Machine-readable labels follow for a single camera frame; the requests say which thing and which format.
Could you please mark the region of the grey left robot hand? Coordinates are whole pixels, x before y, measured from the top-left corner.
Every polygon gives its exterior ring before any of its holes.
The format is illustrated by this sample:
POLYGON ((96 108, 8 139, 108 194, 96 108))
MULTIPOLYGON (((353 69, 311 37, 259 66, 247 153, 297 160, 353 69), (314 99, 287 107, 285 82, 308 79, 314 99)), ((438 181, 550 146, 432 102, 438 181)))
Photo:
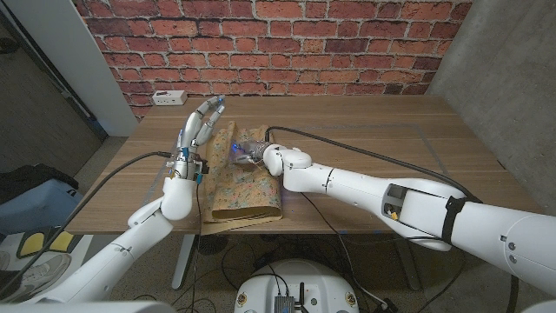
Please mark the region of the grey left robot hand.
POLYGON ((204 101, 188 118, 177 139, 175 160, 169 163, 171 178, 202 181, 209 173, 207 160, 197 153, 211 137, 214 126, 225 110, 225 96, 215 96, 204 101))

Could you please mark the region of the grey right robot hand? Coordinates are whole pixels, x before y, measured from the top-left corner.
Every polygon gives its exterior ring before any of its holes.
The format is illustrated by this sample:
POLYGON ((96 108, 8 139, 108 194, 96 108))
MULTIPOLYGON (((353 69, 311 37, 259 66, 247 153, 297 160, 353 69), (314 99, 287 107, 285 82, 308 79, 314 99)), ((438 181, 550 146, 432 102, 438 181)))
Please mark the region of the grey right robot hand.
POLYGON ((270 142, 246 141, 231 144, 230 161, 236 164, 259 163, 270 142))

